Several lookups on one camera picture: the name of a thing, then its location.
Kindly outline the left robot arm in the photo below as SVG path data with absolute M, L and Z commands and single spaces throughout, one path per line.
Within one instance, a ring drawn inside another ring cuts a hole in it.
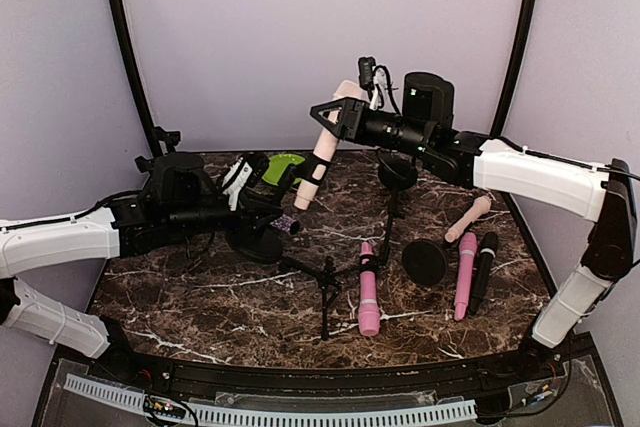
M 167 153 L 135 161 L 147 179 L 139 190 L 113 194 L 93 207 L 59 217 L 1 223 L 1 324 L 61 344 L 120 383 L 141 374 L 117 322 L 79 312 L 31 288 L 19 274 L 87 259 L 129 258 L 204 234 L 228 233 L 253 242 L 283 209 L 282 196 L 255 191 L 269 166 L 262 153 L 243 154 L 218 179 L 201 156 Z

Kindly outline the black microphone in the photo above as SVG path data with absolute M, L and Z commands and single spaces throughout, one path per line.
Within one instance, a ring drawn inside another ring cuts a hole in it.
M 481 240 L 476 258 L 476 273 L 473 278 L 469 304 L 467 307 L 468 315 L 476 315 L 484 300 L 498 247 L 498 235 L 495 232 L 486 233 Z

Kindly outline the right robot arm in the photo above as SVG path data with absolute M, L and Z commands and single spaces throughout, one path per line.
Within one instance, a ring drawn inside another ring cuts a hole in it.
M 587 247 L 530 329 L 528 343 L 510 360 L 521 381 L 534 379 L 549 363 L 549 352 L 587 316 L 636 263 L 637 214 L 628 165 L 553 156 L 504 137 L 452 128 L 453 86 L 433 76 L 406 99 L 417 101 L 425 117 L 391 113 L 372 106 L 372 95 L 345 81 L 330 102 L 311 108 L 323 128 L 320 143 L 351 143 L 395 150 L 419 160 L 440 180 L 468 189 L 496 190 L 574 213 L 592 222 Z

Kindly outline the black stand holding beige mic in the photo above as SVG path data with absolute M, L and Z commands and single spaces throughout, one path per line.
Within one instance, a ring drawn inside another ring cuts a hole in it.
M 281 175 L 274 194 L 268 196 L 254 190 L 269 168 L 269 160 L 262 152 L 246 152 L 238 157 L 221 181 L 221 193 L 226 196 L 231 212 L 240 216 L 239 225 L 225 234 L 232 250 L 250 260 L 272 264 L 280 260 L 283 246 L 273 229 L 273 223 L 284 216 L 281 202 L 293 186 L 301 180 L 297 193 L 308 204 L 315 197 L 303 187 L 318 187 L 328 173 L 330 162 L 310 154 L 298 165 L 289 165 Z

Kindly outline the black round-base mic stand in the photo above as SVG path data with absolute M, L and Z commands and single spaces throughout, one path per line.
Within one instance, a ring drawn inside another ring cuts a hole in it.
M 162 155 L 174 153 L 181 142 L 180 131 L 167 131 L 160 126 L 153 128 L 152 136 Z

